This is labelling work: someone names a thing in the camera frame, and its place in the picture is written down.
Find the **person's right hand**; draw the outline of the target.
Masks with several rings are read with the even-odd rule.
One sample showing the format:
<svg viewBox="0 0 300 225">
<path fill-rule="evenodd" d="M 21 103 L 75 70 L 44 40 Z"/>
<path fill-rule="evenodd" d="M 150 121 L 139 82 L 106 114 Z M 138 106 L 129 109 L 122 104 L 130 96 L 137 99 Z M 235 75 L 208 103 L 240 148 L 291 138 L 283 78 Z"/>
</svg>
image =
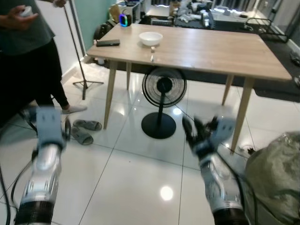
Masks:
<svg viewBox="0 0 300 225">
<path fill-rule="evenodd" d="M 11 9 L 8 15 L 0 15 L 1 28 L 17 31 L 27 30 L 38 17 L 38 13 L 34 13 L 28 17 L 22 17 L 21 12 L 23 10 L 24 6 L 17 6 Z"/>
</svg>

